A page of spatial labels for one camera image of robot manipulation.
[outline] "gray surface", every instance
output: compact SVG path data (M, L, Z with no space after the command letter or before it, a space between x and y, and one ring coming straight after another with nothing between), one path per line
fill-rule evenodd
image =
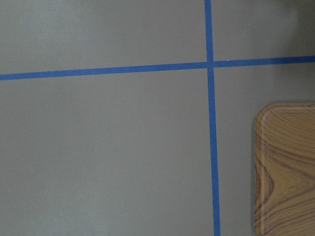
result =
M264 106L315 102L314 64L215 70L223 236L254 236L254 120Z
M215 60L315 55L312 0L212 0Z
M211 236L206 70L2 81L1 236Z
M203 0L0 0L0 74L206 60Z

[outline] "blue painter's tape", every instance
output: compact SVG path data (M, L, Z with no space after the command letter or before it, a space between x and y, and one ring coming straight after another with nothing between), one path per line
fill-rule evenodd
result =
M246 59L246 60L221 60L221 61L215 61L214 67L219 68L219 67L294 64L294 63L310 63L310 62L315 62L315 56Z
M205 0L214 235L221 236L211 0Z
M192 63L178 63L178 64L96 68L96 69L43 71L43 72L30 72L30 73L18 73L18 74L3 74L3 75L0 75L0 81L1 80L34 79L34 78L50 78L50 77L66 77L66 76L83 76L83 75L121 74L121 73L136 73L136 72L150 72L150 71L166 71L166 70L205 69L205 68L207 68L206 62L192 62Z

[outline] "wood grain pattern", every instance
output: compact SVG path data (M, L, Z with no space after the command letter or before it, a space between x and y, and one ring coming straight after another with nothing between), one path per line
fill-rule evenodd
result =
M315 236L315 104L275 104L256 119L255 231Z

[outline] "floor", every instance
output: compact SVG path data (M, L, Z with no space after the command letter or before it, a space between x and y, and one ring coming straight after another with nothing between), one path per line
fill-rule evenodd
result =
M255 116L314 102L314 2L0 3L0 235L254 236Z

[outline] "blue tape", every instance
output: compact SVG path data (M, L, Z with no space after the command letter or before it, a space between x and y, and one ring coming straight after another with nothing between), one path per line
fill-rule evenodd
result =
M44 71L44 72L30 72L30 73L18 73L18 74L3 74L3 75L0 75L0 81L1 80L34 79L34 78L50 78L50 77L66 77L66 76L136 73L136 72L166 71L166 70L205 69L205 68L207 68L206 62L192 62L192 63L178 63L178 64L96 68L96 69Z
M221 235L211 0L205 0L214 235Z
M310 63L310 62L315 62L315 56L245 59L245 60L220 60L220 61L214 62L214 67L219 68L219 67L294 64L294 63Z

